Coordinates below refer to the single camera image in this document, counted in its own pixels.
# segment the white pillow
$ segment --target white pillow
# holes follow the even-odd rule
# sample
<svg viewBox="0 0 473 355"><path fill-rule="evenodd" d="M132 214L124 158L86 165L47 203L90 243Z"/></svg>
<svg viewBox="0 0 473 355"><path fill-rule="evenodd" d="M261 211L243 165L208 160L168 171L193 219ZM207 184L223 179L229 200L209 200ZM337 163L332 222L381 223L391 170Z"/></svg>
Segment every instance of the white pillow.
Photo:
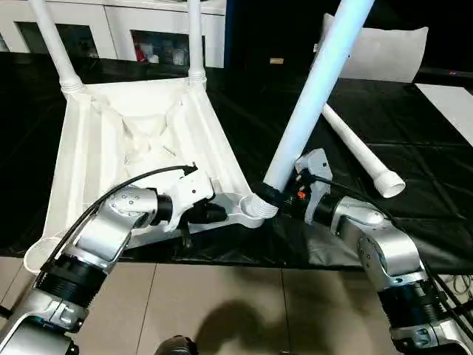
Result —
<svg viewBox="0 0 473 355"><path fill-rule="evenodd" d="M320 44L332 23L333 16L324 14ZM413 31L363 28L340 77L412 82L421 66L428 30L428 27Z"/></svg>

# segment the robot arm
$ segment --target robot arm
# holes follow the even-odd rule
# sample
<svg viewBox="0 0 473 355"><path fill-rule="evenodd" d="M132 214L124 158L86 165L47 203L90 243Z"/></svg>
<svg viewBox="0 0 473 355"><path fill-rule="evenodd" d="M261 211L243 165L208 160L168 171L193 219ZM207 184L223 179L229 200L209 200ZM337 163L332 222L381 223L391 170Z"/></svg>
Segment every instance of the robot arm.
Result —
<svg viewBox="0 0 473 355"><path fill-rule="evenodd" d="M468 354L469 340L445 315L412 239L373 205L343 197L330 228L356 251L403 354Z"/></svg>
<svg viewBox="0 0 473 355"><path fill-rule="evenodd" d="M396 349L472 355L468 337L443 311L412 239L374 205L331 195L330 185L314 178L332 178L322 149L301 157L295 167L298 175L285 208L306 223L325 225L357 252L389 319Z"/></svg>
<svg viewBox="0 0 473 355"><path fill-rule="evenodd" d="M226 218L208 203L214 191L204 172L182 177L166 195L127 186L111 195L89 216L49 265L44 277L0 331L1 355L72 355L78 347L64 333L76 333L88 307L126 248L132 229L167 221L166 229L200 219L209 223ZM192 213L194 206L198 213ZM203 215L202 210L210 213Z"/></svg>

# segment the black tarp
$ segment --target black tarp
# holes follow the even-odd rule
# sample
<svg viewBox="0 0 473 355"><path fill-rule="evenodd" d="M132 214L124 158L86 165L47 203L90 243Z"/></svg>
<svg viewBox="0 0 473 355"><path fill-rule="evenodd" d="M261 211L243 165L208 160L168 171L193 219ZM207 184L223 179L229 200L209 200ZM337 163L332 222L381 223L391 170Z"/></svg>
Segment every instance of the black tarp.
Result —
<svg viewBox="0 0 473 355"><path fill-rule="evenodd" d="M183 68L75 59L86 84L186 76ZM0 254L22 256L41 236L65 100L45 55L0 53L3 223ZM208 70L208 96L249 182L262 180L304 78ZM321 118L306 150L324 148L334 181L377 200L438 272L473 271L473 148L413 84L339 80L329 103L406 182L384 200ZM319 227L277 217L261 228L227 226L126 251L125 260L287 268L352 268L354 254Z"/></svg>

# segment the pipe end cap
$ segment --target pipe end cap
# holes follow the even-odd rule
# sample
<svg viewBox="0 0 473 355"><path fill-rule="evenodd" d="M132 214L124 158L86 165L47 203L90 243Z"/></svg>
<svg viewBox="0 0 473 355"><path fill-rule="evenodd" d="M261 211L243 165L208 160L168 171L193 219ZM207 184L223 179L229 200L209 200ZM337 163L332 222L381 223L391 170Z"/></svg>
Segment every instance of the pipe end cap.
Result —
<svg viewBox="0 0 473 355"><path fill-rule="evenodd" d="M405 188L406 183L401 177L390 170L382 172L375 180L375 188L384 198L399 195Z"/></svg>
<svg viewBox="0 0 473 355"><path fill-rule="evenodd" d="M243 206L246 214L258 218L273 218L278 213L278 208L264 201L258 195L252 195Z"/></svg>

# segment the wire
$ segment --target wire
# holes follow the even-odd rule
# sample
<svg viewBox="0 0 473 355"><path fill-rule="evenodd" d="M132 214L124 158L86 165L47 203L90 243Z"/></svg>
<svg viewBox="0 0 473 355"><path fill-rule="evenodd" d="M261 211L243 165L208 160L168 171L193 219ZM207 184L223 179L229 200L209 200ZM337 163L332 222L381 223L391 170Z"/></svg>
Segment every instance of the wire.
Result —
<svg viewBox="0 0 473 355"><path fill-rule="evenodd" d="M465 289L460 290L460 286L458 283L460 282L460 279L463 281L463 284L465 286ZM472 276L471 275L455 275L453 276L453 290L458 296L461 296L463 294L469 294L469 297L471 296L470 288L472 287Z"/></svg>
<svg viewBox="0 0 473 355"><path fill-rule="evenodd" d="M404 228L402 228L401 226L399 226L396 223L394 217L386 209L380 207L372 198L370 198L370 197L368 197L368 196L366 196L366 195L364 195L360 192L357 192L356 190L351 189L348 186L342 185L340 183L336 183L336 182L334 182L332 180L328 180L324 177L317 176L317 175L314 175L313 177L316 181L321 181L322 183L326 183L326 184L338 189L340 192L345 193L347 196L350 196L350 197L353 197L353 198L359 198L361 200L365 200L365 201L371 203L372 205L374 205L374 207L376 207L379 210L379 212L383 213L387 217L387 219L391 221L391 223L393 224L394 227L396 227L397 229L399 229L403 233L409 235L409 233L407 233L407 231ZM460 328L465 332L465 334L468 336L468 338L471 341L473 341L472 331L470 330L470 328L468 328L468 326L465 324L465 322L458 316L458 314L453 310L453 308L450 306L450 304L448 304L448 301L445 300L444 297L442 297L442 295L440 294L440 290L438 289L437 283L435 283L435 280L437 280L439 282L442 289L448 294L448 296L450 297L452 302L460 310L462 309L462 306L463 306L462 303L453 294L452 290L449 289L449 287L440 278L440 276L432 271L432 269L430 268L430 265L427 263L427 261L425 261L423 258L421 258L421 261L424 265L424 268L426 269L427 277L429 278L430 282L433 284L435 293L437 294L437 296L438 296L440 302L442 303L443 307L446 309L449 316L451 316L455 320L455 322L460 326ZM471 316L471 314L463 313L463 316L465 316L468 323L473 327L473 317Z"/></svg>
<svg viewBox="0 0 473 355"><path fill-rule="evenodd" d="M63 247L63 245L66 243L66 241L68 241L68 239L72 236L72 234L74 233L74 231L82 224L82 222L85 221L85 219L91 214L93 213L96 209L98 209L98 207L100 207L100 205L110 196L112 196L115 192L117 191L120 191L121 189L123 189L124 187L127 187L128 185L138 181L138 180L141 180L141 179L144 179L144 178L147 178L148 176L151 176L151 175L156 175L156 174L160 174L162 172L171 172L171 171L174 171L174 170L184 170L184 172L191 172L193 170L195 170L196 167L195 166L186 166L186 165L179 165L179 166L168 166L166 168L160 168L160 169L155 169L155 170L151 170L150 172L145 172L141 175L138 175L138 176L135 176L135 177L132 177L131 179L128 179L127 181L124 181L122 183L119 183L117 186L115 186L114 188L110 189L108 192L106 192L105 194L103 194L101 197L99 197L92 205L90 205L85 211L83 214L81 214L81 216L74 222L74 224L72 224L72 226L67 230L66 234L62 237L61 241L58 243L58 245L54 248L54 250L52 251L52 253L49 255L49 257L47 258L46 262L43 264L43 267L41 268L41 272L39 273L39 275L36 277L36 280L35 280L35 283L34 283L34 286L33 287L36 287L40 282L41 280L43 279L44 277L44 274L45 272L43 271L44 267L49 265L52 260L55 258L56 254L61 250L61 248Z"/></svg>
<svg viewBox="0 0 473 355"><path fill-rule="evenodd" d="M443 285L446 286L446 284L445 284L445 283L443 282L443 280L438 276L438 274L434 273L434 272L431 270L430 266L424 265L424 267L425 267L425 269L426 269L427 275L429 275L429 279L431 279L431 281L432 281L432 285L433 285L433 287L434 287L434 289L435 289L435 292L440 295L440 290L438 289L438 285L437 285L437 283L435 282L435 280L437 280L437 281L440 280L439 285L440 285L442 288L443 288ZM449 288L448 288L448 287L443 288L443 290L448 294L449 292L447 291L447 289L449 289ZM451 317L454 319L454 321L458 324L458 326L459 326L459 327L461 328L461 330L466 334L466 336L467 336L471 341L473 341L473 333L472 333L472 331L470 330L470 328L468 328L468 326L467 326L467 325L465 324L465 322L460 318L460 316L458 316L457 312L455 312L455 311L453 310L453 308L450 306L449 302L448 302L445 298L443 298L443 297L439 297L439 300L440 300L440 303L442 303L442 306L446 309L446 311L447 311L447 313L449 314L449 316L451 316ZM455 296L454 296L454 298L452 298L452 301L454 301L454 300L457 300L457 302L459 302L458 299L457 299L457 297L455 297Z"/></svg>
<svg viewBox="0 0 473 355"><path fill-rule="evenodd" d="M454 276L454 275L446 275L446 277L445 277L444 279L442 279L442 280L445 281L445 283L450 283L450 282L452 282L454 279L455 279L455 276Z"/></svg>
<svg viewBox="0 0 473 355"><path fill-rule="evenodd" d="M428 273L432 274L433 278L435 281L438 282L438 284L441 286L441 288L445 291L445 293L450 297L450 299L453 301L455 306L461 307L462 303L458 300L458 298L453 294L452 290L448 287L448 285L445 283L445 281L442 280L442 278L438 275L432 272L432 269L430 266L426 266L426 269L428 269ZM463 314L468 323L473 326L473 317L469 312L466 312Z"/></svg>

